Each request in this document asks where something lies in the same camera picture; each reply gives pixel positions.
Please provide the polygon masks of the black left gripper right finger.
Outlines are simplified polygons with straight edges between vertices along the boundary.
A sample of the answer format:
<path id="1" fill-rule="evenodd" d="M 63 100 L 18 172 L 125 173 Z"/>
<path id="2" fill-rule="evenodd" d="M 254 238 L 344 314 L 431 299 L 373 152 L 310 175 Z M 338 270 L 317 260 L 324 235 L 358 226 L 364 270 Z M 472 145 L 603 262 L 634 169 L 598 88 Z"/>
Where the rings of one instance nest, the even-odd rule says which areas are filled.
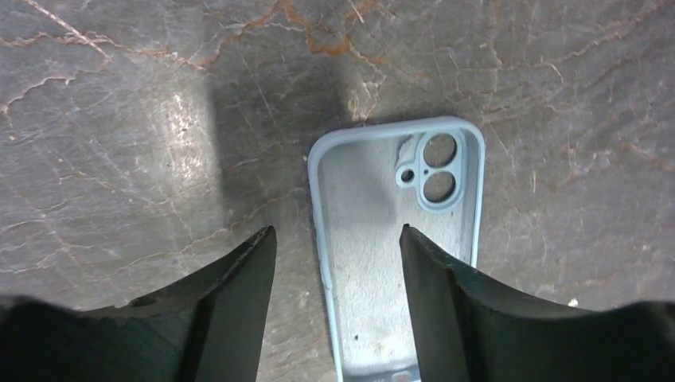
<path id="1" fill-rule="evenodd" d="M 535 297 L 446 253 L 418 229 L 400 235 L 424 381 L 671 381 L 674 305 L 590 311 Z"/>

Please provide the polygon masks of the light blue phone case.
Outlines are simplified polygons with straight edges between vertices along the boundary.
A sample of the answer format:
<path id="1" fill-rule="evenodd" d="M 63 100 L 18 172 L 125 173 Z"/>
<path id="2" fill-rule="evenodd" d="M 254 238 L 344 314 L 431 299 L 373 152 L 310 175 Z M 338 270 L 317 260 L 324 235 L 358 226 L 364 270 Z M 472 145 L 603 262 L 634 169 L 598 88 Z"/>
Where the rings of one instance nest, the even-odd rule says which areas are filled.
<path id="1" fill-rule="evenodd" d="M 417 381 L 399 238 L 409 224 L 478 261 L 486 144 L 440 116 L 322 136 L 307 161 L 330 343 L 339 381 Z"/>

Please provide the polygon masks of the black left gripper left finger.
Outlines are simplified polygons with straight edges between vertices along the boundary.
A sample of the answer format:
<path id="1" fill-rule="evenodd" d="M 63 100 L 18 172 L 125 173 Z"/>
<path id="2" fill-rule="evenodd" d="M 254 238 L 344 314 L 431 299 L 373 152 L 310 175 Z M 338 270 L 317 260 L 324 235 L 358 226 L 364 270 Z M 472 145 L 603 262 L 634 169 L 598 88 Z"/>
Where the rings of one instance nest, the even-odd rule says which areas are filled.
<path id="1" fill-rule="evenodd" d="M 4 381 L 253 381 L 275 274 L 267 226 L 122 307 L 1 298 Z"/>

